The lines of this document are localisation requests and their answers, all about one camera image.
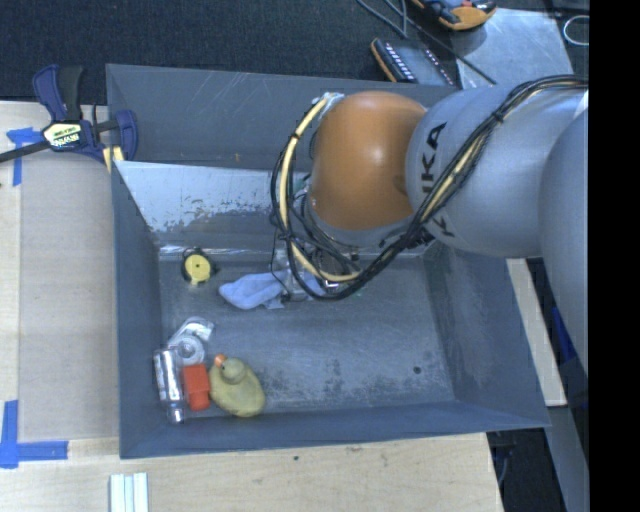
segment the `bin floor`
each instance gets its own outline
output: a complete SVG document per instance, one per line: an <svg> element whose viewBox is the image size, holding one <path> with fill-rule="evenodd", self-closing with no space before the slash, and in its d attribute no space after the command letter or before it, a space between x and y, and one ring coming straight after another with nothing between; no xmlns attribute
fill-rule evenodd
<svg viewBox="0 0 640 512"><path fill-rule="evenodd" d="M227 303L218 287L267 271L265 262L218 261L220 271L193 286L182 277L180 261L163 259L166 338L190 316L212 321L214 351L251 365L267 396L267 414L454 400L422 256L398 258L341 301L307 300L248 311ZM221 414L215 406L197 413Z"/></svg>

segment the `red object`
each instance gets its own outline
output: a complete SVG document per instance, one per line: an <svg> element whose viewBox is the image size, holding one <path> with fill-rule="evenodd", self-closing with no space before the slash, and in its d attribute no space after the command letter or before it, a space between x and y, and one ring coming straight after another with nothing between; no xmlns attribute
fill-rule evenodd
<svg viewBox="0 0 640 512"><path fill-rule="evenodd" d="M215 364L218 368L222 368L222 363L227 360L227 356L224 354L218 354L213 360L213 364Z"/></svg>
<svg viewBox="0 0 640 512"><path fill-rule="evenodd" d="M184 394L192 411L202 411L209 407L209 375L203 364L185 366L182 369L182 383Z"/></svg>

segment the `cable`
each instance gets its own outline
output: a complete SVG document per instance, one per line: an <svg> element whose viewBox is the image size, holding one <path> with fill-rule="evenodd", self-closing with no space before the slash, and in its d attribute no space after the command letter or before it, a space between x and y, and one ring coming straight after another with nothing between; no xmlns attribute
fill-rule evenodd
<svg viewBox="0 0 640 512"><path fill-rule="evenodd" d="M546 89L586 88L587 86L588 83L586 81L580 80L573 75L558 75L525 82L512 89L502 104L487 116L464 141L434 183L432 191L425 197L414 213L405 232L390 243L364 269L360 269L354 262L342 255L340 248L324 233L321 235L317 233L317 230L314 230L307 223L303 214L304 207L302 207L301 212L298 212L295 198L290 199L289 195L292 190L293 175L290 167L295 147L311 121L327 104L327 97L331 93L325 94L305 114L303 120L289 138L289 142L278 159L271 177L271 201L274 221L277 229L281 232L281 239L285 242L287 260L292 275L300 287L308 295L318 300L344 299L361 289L384 270L398 254L407 248L415 247L424 240L425 225L454 196L464 181L471 175L496 126L502 124L523 102ZM279 186L276 186L278 176L280 176L280 183ZM290 213L303 225L306 236L303 237L293 231L289 217ZM334 257L343 266L345 274L337 275L318 268L312 261L309 249L305 249L303 244L312 247L313 251L319 251L320 253L324 251ZM298 266L302 266L304 270L318 279L337 284L338 290L324 295L315 293L300 276Z"/></svg>
<svg viewBox="0 0 640 512"><path fill-rule="evenodd" d="M565 40L567 40L569 43L575 46L589 46L589 41L587 41L586 43L584 41L578 41L576 39L573 39L571 36L569 36L569 33L568 33L569 27L573 23L575 23L576 21L582 21L582 20L589 21L589 15L580 14L580 15L572 16L567 21L565 21L564 25L562 26L562 35L564 36Z"/></svg>
<svg viewBox="0 0 640 512"><path fill-rule="evenodd" d="M400 0L400 4L402 5L402 11L400 11L393 3L391 3L391 0L384 0L384 1L396 14L398 14L399 16L402 17L402 28L399 27L398 25L396 25L395 23L393 23L386 16L380 14L373 7L371 7L370 5L366 4L364 2L364 0L356 0L356 2L362 8L364 8L367 12L369 12L370 14L372 14L373 16L375 16L376 18L381 20L383 23L386 23L387 25L389 25L401 37L403 37L404 39L407 39L409 36L407 35L407 4L406 4L405 0Z"/></svg>
<svg viewBox="0 0 640 512"><path fill-rule="evenodd" d="M507 469L509 469L509 459L502 459L502 471L500 471L500 475L498 476L498 486L502 487L504 483L504 478L507 476Z"/></svg>
<svg viewBox="0 0 640 512"><path fill-rule="evenodd" d="M286 285L282 282L282 279L280 279L278 277L278 275L275 273L275 271L273 270L273 260L276 257L276 237L277 237L277 235L278 235L278 231L275 230L273 232L273 245L271 246L271 261L269 262L269 271L271 272L271 275L278 280L278 282L282 286L282 289L286 290L287 289Z"/></svg>

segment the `black floor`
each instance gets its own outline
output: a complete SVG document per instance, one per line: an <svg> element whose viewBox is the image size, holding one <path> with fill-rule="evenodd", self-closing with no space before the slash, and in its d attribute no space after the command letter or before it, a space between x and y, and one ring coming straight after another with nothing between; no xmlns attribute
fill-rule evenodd
<svg viewBox="0 0 640 512"><path fill-rule="evenodd" d="M368 3L393 17L382 0ZM456 75L454 57L445 49L455 33L407 3L410 17L442 44L413 29L409 35L427 43ZM566 8L572 3L498 2L504 8L553 12L559 26L574 14ZM385 80L369 50L375 37L396 34L354 0L2 2L0 99L35 100L32 77L52 63L85 68L79 93L84 104L106 104L107 63ZM576 74L588 77L588 48L566 46ZM544 300L543 268L533 270ZM546 297L548 305L552 299ZM583 414L577 422L588 453L588 418ZM496 447L506 511L564 512L544 432L488 435Z"/></svg>

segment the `clamp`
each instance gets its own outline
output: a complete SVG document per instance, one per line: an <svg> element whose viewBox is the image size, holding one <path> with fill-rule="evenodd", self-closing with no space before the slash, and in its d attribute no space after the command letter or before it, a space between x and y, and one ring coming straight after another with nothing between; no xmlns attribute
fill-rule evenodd
<svg viewBox="0 0 640 512"><path fill-rule="evenodd" d="M35 74L33 88L39 103L49 112L51 123L41 131L42 140L0 154L0 163L51 149L78 153L104 164L107 163L106 146L100 142L100 133L114 129L120 132L123 157L126 160L134 157L138 148L138 130L133 111L119 110L115 119L103 123L91 124L82 118L78 104L78 83L82 72L80 66L61 68L51 64Z"/></svg>

